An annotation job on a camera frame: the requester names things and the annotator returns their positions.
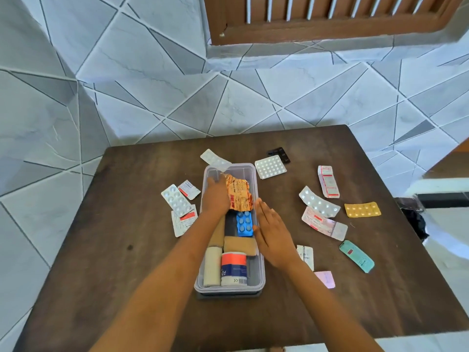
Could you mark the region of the person's right hand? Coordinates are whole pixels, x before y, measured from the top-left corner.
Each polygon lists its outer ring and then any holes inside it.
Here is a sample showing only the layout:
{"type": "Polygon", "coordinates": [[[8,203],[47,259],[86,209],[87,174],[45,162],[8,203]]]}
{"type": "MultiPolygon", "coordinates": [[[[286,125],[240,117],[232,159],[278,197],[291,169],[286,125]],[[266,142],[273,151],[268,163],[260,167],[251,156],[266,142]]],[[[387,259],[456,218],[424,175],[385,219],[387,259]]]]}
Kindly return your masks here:
{"type": "Polygon", "coordinates": [[[254,225],[253,229],[259,252],[274,267],[287,273],[300,262],[296,246],[284,223],[282,231],[270,234],[262,234],[258,225],[254,225]]]}

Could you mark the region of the teal pill strip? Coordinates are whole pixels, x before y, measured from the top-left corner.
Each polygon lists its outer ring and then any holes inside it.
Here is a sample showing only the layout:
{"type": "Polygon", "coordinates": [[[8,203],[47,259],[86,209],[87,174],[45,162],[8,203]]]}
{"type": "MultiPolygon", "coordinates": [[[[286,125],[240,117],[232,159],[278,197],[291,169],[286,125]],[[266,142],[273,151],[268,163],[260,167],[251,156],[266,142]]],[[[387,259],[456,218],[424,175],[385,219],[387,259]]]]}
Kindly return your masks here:
{"type": "Polygon", "coordinates": [[[339,250],[367,274],[371,272],[375,266],[374,261],[363,250],[349,240],[344,240],[339,246],[339,250]]]}

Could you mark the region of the person's right forearm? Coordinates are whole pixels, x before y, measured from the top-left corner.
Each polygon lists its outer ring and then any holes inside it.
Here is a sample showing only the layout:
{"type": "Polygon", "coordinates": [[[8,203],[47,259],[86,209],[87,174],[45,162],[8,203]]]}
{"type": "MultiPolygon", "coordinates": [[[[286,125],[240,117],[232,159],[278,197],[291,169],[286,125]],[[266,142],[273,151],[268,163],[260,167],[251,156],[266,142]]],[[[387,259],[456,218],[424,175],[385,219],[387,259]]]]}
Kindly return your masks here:
{"type": "Polygon", "coordinates": [[[384,352],[296,252],[282,270],[323,337],[328,352],[384,352]]]}

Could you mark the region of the white red-edged pill strip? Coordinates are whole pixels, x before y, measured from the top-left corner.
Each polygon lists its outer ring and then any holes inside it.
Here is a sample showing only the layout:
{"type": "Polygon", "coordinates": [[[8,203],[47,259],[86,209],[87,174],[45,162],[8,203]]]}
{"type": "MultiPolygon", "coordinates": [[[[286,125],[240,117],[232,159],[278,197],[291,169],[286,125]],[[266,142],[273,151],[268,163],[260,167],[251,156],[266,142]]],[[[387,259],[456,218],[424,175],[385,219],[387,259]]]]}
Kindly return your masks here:
{"type": "Polygon", "coordinates": [[[324,197],[330,199],[339,199],[340,192],[333,175],[332,167],[329,165],[319,165],[318,177],[324,197]]]}

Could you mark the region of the person's left forearm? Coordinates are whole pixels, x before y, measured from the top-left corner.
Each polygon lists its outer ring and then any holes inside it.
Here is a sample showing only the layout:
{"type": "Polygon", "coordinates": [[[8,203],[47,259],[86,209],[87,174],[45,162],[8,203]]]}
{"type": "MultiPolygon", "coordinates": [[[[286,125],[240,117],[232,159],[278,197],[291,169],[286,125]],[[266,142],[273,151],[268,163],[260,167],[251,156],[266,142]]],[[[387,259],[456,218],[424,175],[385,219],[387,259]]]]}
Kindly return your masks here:
{"type": "Polygon", "coordinates": [[[226,211],[203,209],[139,284],[90,352],[169,352],[213,231],[226,211]]]}

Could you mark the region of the black bag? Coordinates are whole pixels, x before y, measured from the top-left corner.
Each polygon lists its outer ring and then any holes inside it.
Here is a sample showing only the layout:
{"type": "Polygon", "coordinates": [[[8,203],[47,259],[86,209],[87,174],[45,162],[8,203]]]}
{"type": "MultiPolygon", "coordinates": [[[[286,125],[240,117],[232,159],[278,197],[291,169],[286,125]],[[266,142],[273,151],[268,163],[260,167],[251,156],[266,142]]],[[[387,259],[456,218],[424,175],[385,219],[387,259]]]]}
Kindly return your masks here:
{"type": "Polygon", "coordinates": [[[394,198],[401,212],[406,217],[414,232],[423,245],[426,244],[429,234],[426,232],[426,222],[422,213],[425,208],[417,196],[394,198]]]}

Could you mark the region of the pink pill strip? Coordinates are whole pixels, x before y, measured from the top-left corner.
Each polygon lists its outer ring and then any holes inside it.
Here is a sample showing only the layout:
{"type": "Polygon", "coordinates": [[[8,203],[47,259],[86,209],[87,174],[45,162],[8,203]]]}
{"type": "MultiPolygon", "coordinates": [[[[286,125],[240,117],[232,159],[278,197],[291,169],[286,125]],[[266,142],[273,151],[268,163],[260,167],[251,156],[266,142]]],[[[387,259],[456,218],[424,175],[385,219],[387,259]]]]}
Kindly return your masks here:
{"type": "Polygon", "coordinates": [[[314,274],[328,289],[334,289],[336,287],[331,271],[314,271],[314,274]]]}

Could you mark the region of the silver blister pack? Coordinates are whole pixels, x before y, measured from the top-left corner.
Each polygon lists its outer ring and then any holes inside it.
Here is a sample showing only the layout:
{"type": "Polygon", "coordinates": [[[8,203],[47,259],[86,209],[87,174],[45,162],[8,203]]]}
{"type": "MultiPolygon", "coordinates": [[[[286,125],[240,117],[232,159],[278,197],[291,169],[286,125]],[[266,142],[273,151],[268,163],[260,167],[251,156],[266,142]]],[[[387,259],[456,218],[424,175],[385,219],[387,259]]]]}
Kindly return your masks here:
{"type": "Polygon", "coordinates": [[[191,203],[187,200],[175,184],[161,192],[161,196],[171,207],[174,215],[178,218],[185,216],[193,210],[191,203]]]}
{"type": "Polygon", "coordinates": [[[316,195],[308,186],[301,190],[299,197],[306,206],[319,212],[326,218],[334,218],[341,210],[340,206],[316,195]]]}

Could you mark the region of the white tape roll orange label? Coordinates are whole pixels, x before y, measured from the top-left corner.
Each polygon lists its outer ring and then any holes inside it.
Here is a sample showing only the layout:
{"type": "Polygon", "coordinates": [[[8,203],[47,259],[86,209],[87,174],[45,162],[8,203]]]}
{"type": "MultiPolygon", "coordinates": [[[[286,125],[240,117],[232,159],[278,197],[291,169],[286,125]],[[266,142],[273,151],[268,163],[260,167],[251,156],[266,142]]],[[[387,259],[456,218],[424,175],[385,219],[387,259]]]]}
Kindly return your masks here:
{"type": "Polygon", "coordinates": [[[227,252],[221,256],[221,286],[246,286],[247,256],[241,252],[227,252]]]}

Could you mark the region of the orange blister strip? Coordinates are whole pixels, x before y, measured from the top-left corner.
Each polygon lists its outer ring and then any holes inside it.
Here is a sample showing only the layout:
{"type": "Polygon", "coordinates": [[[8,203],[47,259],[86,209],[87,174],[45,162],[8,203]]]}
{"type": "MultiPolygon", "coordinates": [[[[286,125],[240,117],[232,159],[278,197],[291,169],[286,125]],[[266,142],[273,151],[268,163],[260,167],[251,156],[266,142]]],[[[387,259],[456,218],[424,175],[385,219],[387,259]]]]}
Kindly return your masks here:
{"type": "Polygon", "coordinates": [[[230,198],[230,209],[237,212],[250,212],[253,210],[253,197],[250,193],[249,183],[245,179],[238,179],[225,174],[226,188],[230,198]]]}

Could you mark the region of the clear plastic storage container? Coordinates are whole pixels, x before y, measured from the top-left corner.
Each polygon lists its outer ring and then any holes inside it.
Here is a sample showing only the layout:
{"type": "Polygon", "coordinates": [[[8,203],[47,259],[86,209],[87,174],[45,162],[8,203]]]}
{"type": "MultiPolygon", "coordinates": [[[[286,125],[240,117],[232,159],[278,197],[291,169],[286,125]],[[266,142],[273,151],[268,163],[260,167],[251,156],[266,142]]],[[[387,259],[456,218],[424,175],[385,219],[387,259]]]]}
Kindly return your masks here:
{"type": "MultiPolygon", "coordinates": [[[[208,165],[203,175],[202,194],[205,191],[204,176],[208,171],[218,171],[214,167],[208,165]]],[[[249,183],[249,191],[252,194],[253,201],[258,198],[257,178],[255,166],[251,163],[234,163],[226,171],[238,179],[245,179],[249,183]]],[[[233,210],[228,211],[225,223],[225,234],[235,236],[237,234],[236,220],[233,210]]],[[[202,260],[198,276],[194,283],[194,290],[198,294],[198,299],[209,298],[244,298],[258,297],[262,293],[262,289],[266,283],[265,260],[262,254],[247,258],[247,278],[246,286],[212,286],[203,287],[203,268],[204,258],[202,260]]]]}

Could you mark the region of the tan crepe bandage roll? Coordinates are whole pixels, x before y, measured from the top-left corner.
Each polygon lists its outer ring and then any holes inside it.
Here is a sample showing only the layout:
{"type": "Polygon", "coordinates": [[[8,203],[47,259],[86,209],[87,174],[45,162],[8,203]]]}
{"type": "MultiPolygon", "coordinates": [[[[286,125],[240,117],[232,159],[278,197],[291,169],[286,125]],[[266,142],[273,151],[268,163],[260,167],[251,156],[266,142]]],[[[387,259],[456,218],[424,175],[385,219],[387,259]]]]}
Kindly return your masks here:
{"type": "Polygon", "coordinates": [[[259,254],[256,240],[251,237],[225,236],[224,253],[243,253],[246,256],[256,256],[259,254]]]}
{"type": "Polygon", "coordinates": [[[222,216],[216,225],[212,237],[209,241],[208,247],[223,248],[225,239],[225,220],[226,216],[222,216]]]}

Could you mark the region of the person's left hand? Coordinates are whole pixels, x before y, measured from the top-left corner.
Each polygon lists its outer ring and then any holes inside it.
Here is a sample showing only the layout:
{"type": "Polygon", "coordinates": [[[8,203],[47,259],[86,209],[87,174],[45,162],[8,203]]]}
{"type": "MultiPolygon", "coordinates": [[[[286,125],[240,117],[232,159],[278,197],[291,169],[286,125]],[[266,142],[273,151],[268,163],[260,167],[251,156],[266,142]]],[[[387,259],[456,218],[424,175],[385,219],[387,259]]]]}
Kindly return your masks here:
{"type": "Polygon", "coordinates": [[[217,180],[208,177],[207,187],[201,201],[201,213],[220,219],[230,209],[231,201],[226,187],[226,176],[220,173],[217,180]]]}

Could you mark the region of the white pill strip red label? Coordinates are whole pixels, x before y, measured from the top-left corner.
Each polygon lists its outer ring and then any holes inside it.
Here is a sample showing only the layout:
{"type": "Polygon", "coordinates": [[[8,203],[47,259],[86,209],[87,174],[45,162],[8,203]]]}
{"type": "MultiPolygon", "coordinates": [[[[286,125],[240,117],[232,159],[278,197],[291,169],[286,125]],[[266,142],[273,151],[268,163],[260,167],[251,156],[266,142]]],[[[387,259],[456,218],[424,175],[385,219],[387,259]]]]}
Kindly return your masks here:
{"type": "Polygon", "coordinates": [[[173,231],[175,237],[182,236],[197,219],[197,210],[194,204],[191,205],[191,211],[182,217],[177,217],[174,211],[171,211],[173,231]]]}
{"type": "Polygon", "coordinates": [[[330,218],[324,217],[318,211],[306,207],[303,215],[302,221],[314,230],[334,238],[338,241],[344,241],[348,226],[339,222],[336,222],[330,218]]]}

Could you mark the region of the dark blister pack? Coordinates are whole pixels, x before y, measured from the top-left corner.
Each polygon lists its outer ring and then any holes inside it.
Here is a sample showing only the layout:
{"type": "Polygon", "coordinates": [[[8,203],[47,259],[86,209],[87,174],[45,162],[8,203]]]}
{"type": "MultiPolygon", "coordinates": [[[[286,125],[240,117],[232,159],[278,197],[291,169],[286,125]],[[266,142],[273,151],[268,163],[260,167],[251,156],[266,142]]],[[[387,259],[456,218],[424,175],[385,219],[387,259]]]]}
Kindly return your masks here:
{"type": "Polygon", "coordinates": [[[278,156],[279,156],[279,159],[281,160],[281,162],[282,162],[283,164],[289,164],[289,163],[290,163],[290,159],[289,159],[288,155],[286,154],[285,150],[284,150],[282,147],[278,147],[278,148],[269,150],[269,151],[267,152],[267,155],[268,155],[269,157],[278,155],[278,156]]]}

